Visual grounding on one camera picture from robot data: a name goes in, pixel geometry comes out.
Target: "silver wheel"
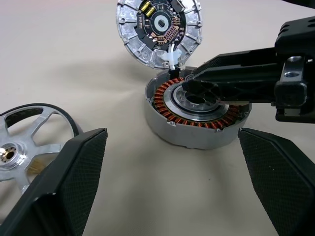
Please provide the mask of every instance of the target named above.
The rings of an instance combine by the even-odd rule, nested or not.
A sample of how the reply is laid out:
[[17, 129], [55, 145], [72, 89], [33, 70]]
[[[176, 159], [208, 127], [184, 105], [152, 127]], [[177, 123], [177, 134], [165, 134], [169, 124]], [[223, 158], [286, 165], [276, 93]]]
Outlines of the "silver wheel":
[[[73, 127], [73, 120], [71, 119], [70, 122], [68, 114], [63, 110], [43, 105], [19, 107], [0, 116], [0, 181], [15, 179], [21, 192], [24, 193], [30, 185], [26, 170], [35, 157], [61, 151], [63, 144], [37, 146], [33, 140], [36, 132], [52, 114], [62, 116]], [[9, 134], [9, 126], [33, 115], [39, 115], [39, 117], [26, 130], [16, 135]], [[77, 127], [72, 128], [71, 132], [73, 137], [77, 135]]]

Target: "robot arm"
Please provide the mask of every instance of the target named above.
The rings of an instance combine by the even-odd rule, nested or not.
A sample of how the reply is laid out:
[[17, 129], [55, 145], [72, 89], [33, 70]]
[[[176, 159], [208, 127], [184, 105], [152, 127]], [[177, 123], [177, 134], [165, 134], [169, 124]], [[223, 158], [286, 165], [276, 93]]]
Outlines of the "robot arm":
[[283, 0], [283, 1], [300, 5], [300, 6], [309, 7], [309, 8], [315, 8], [314, 0]]
[[315, 17], [282, 25], [274, 48], [219, 55], [183, 88], [209, 102], [271, 103], [278, 121], [315, 123]]

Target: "copper winding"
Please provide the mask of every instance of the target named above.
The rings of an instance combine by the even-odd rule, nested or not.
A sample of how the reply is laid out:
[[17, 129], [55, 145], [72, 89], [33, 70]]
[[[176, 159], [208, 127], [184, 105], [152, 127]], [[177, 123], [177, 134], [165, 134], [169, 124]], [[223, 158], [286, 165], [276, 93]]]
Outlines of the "copper winding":
[[154, 94], [154, 107], [156, 110], [162, 114], [164, 117], [168, 119], [168, 121], [175, 122], [176, 124], [184, 124], [184, 125], [191, 125], [191, 126], [197, 126], [197, 127], [204, 127], [208, 129], [224, 129], [225, 127], [228, 127], [230, 125], [233, 125], [235, 121], [237, 120], [239, 113], [240, 113], [240, 107], [239, 106], [233, 106], [230, 105], [226, 114], [217, 120], [212, 120], [208, 122], [195, 122], [192, 120], [187, 120], [185, 118], [182, 118], [176, 114], [173, 114], [165, 105], [163, 101], [163, 95], [164, 92], [167, 90], [168, 87], [170, 87], [173, 84], [180, 83], [184, 81], [183, 78], [176, 78], [173, 80], [169, 80], [165, 83], [163, 83]]

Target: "circuit board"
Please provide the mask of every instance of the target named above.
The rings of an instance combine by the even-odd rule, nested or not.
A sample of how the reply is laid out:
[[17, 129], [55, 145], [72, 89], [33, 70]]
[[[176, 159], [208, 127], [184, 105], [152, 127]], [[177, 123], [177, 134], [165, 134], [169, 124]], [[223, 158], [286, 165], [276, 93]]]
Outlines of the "circuit board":
[[183, 40], [186, 31], [185, 7], [178, 0], [144, 0], [137, 13], [135, 31], [152, 51], [167, 51]]

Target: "black plastic part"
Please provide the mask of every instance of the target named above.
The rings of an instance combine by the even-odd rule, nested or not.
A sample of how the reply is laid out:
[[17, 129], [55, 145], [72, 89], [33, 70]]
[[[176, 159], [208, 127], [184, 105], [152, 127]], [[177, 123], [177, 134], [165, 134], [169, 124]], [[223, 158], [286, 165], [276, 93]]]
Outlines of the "black plastic part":
[[169, 70], [168, 73], [170, 75], [170, 80], [179, 78], [180, 72], [181, 72], [180, 68], [176, 68], [175, 70]]
[[1, 236], [81, 236], [98, 188], [106, 129], [69, 140], [0, 226]]
[[51, 107], [53, 109], [56, 109], [57, 111], [59, 111], [61, 114], [63, 114], [66, 119], [69, 121], [71, 128], [73, 130], [73, 134], [74, 136], [79, 135], [80, 133], [82, 133], [81, 128], [76, 124], [76, 122], [73, 120], [73, 118], [63, 109], [61, 109], [60, 107], [51, 105], [51, 104], [46, 104], [46, 103], [31, 103], [31, 104], [26, 104], [26, 105], [22, 105], [19, 107], [15, 107], [12, 108], [2, 114], [0, 114], [0, 116], [3, 116], [7, 113], [11, 113], [14, 112], [15, 110], [21, 109], [21, 108], [25, 108], [25, 110], [16, 112], [14, 114], [9, 115], [6, 119], [6, 125], [7, 127], [11, 127], [12, 125], [26, 119], [32, 116], [36, 116], [36, 115], [40, 115], [43, 112], [42, 108], [29, 108], [27, 109], [27, 107], [32, 107], [32, 106], [45, 106], [45, 107]]
[[290, 140], [252, 129], [238, 134], [252, 184], [280, 236], [315, 235], [315, 165]]
[[315, 0], [283, 0], [300, 6], [315, 8]]
[[147, 45], [148, 48], [150, 48], [151, 50], [154, 48], [154, 46], [156, 45], [156, 42], [153, 42], [152, 39], [150, 39], [148, 36], [145, 36], [142, 39], [142, 42]]
[[282, 67], [274, 48], [222, 54], [195, 69], [183, 88], [209, 102], [274, 102]]
[[276, 120], [280, 122], [315, 124], [315, 111], [306, 114], [301, 114], [298, 117], [293, 117], [286, 115], [284, 109], [277, 109]]
[[178, 0], [172, 0], [171, 6], [174, 9], [174, 11], [176, 11], [177, 13], [180, 13], [185, 9], [185, 7], [182, 5], [182, 3], [179, 2]]
[[303, 82], [276, 83], [277, 107], [300, 108], [307, 101], [307, 86]]
[[315, 17], [289, 21], [282, 25], [275, 43], [279, 57], [306, 55], [315, 57]]

